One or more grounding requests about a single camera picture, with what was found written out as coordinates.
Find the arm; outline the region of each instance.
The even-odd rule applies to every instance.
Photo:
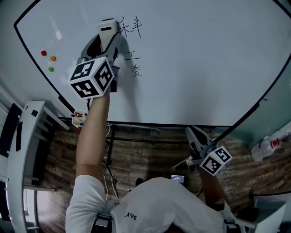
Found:
[[[217,177],[210,175],[208,172],[204,171],[201,168],[198,168],[198,171],[204,189],[206,205],[216,211],[219,211],[220,209],[216,202],[224,199],[227,203],[229,203],[226,194],[222,190]]]
[[[109,102],[109,91],[103,97],[93,99],[77,143],[76,176],[90,175],[102,183]]]

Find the whiteboard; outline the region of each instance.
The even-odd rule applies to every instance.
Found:
[[[70,69],[108,18],[123,36],[109,121],[232,126],[291,54],[291,19],[272,0],[41,0],[16,28],[75,110],[86,102],[66,85]]]

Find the plastic bottle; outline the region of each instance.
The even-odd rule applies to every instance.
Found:
[[[278,138],[272,140],[271,137],[264,139],[256,144],[252,150],[251,155],[255,161],[260,161],[262,158],[270,156],[280,146]]]

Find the whiteboard frame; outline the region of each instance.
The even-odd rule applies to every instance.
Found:
[[[25,15],[37,4],[39,3],[41,0],[35,0],[22,14],[21,16],[16,20],[16,22],[14,23],[14,29],[24,47],[24,49],[26,50],[26,52],[28,53],[29,57],[32,59],[33,63],[36,65],[36,67],[38,68],[38,70],[40,71],[40,73],[43,75],[43,77],[48,81],[48,83],[52,86],[52,88],[57,92],[57,94],[59,95],[59,100],[69,109],[70,112],[74,113],[74,108],[69,104],[69,102],[61,95],[61,93],[56,89],[56,87],[51,83],[51,81],[48,79],[48,77],[44,74],[44,72],[42,71],[42,69],[40,68],[40,66],[37,64],[37,62],[35,61],[35,59],[33,58],[32,54],[30,53],[29,49],[27,48],[24,40],[21,37],[21,34],[17,28],[17,24],[25,17]],[[290,18],[291,18],[291,13],[278,1],[278,0],[273,0]],[[217,137],[217,139],[215,140],[215,142],[220,141],[222,138],[224,138],[227,134],[229,134],[230,132],[232,132],[235,128],[237,128],[243,121],[245,121],[259,106],[260,106],[260,101],[266,96],[266,94],[270,91],[270,89],[275,85],[275,83],[278,81],[278,79],[280,78],[281,74],[284,72],[286,66],[289,64],[291,59],[291,54],[289,55],[285,65],[283,66],[282,70],[280,71],[280,73],[278,74],[278,76],[276,77],[276,79],[273,81],[273,83],[270,85],[270,87],[267,89],[267,91],[262,95],[262,97],[254,104],[254,106],[245,114],[243,115],[234,125],[232,126],[200,126],[200,127],[210,127],[210,128],[214,128],[214,127],[228,127],[228,129],[222,133],[219,137]],[[112,122],[112,123],[118,123],[118,124],[136,124],[136,125],[148,125],[147,123],[137,123],[137,122]],[[172,125],[172,124],[154,124],[151,123],[149,125],[154,125],[154,126],[170,126],[170,127],[181,127],[184,125]]]

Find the person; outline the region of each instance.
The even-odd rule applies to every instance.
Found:
[[[67,233],[90,233],[98,214],[106,209],[102,173],[109,91],[94,98],[77,143],[76,180],[66,211]],[[153,178],[129,192],[112,208],[113,233],[221,233],[224,217],[220,200],[228,198],[216,177],[199,170],[206,205],[180,183]]]

